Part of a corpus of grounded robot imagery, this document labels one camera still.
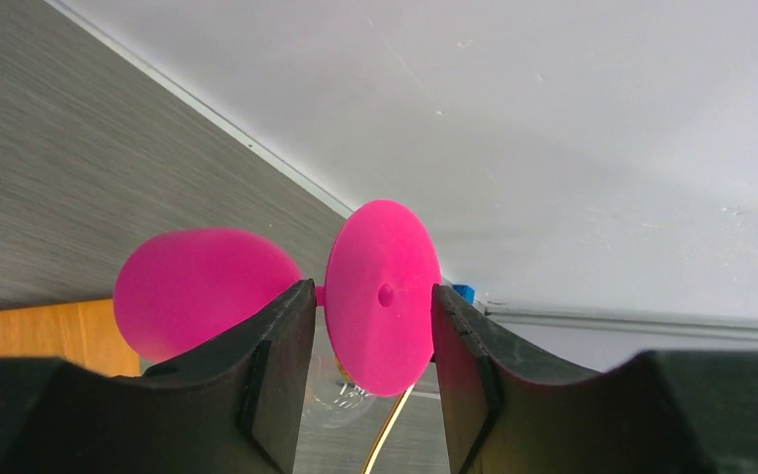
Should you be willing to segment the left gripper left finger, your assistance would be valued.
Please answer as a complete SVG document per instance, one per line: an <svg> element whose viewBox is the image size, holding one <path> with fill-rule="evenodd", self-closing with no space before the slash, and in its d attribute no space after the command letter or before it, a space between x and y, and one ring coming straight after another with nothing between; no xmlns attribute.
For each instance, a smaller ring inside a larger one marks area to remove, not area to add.
<svg viewBox="0 0 758 474"><path fill-rule="evenodd" d="M289 473L315 285L138 377L0 358L0 473Z"/></svg>

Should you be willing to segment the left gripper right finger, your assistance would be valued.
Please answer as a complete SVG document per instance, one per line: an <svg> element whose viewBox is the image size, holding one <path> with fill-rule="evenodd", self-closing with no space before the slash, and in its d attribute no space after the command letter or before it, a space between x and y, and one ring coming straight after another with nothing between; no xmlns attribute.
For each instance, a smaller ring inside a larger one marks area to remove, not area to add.
<svg viewBox="0 0 758 474"><path fill-rule="evenodd" d="M431 303L455 473L758 473L758 351L645 351L607 372Z"/></svg>

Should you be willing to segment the pink wine glass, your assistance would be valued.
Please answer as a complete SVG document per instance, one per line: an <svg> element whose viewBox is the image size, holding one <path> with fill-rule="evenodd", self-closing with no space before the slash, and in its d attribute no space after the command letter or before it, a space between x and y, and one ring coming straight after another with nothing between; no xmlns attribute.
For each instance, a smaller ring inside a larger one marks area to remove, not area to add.
<svg viewBox="0 0 758 474"><path fill-rule="evenodd" d="M249 319L303 277L280 247L228 227L177 230L142 243L113 290L116 325L153 362L192 350ZM378 396L414 385L433 354L434 245L405 206L374 200L344 223L316 300L344 373Z"/></svg>

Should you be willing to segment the clear frosted wine glass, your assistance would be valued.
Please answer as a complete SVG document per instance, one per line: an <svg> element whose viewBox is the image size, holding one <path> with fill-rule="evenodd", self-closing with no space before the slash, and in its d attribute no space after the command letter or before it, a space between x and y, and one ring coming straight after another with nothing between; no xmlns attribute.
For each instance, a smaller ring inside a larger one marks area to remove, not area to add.
<svg viewBox="0 0 758 474"><path fill-rule="evenodd" d="M341 370L327 331L316 329L307 372L301 425L338 429L363 416L377 396L355 384Z"/></svg>

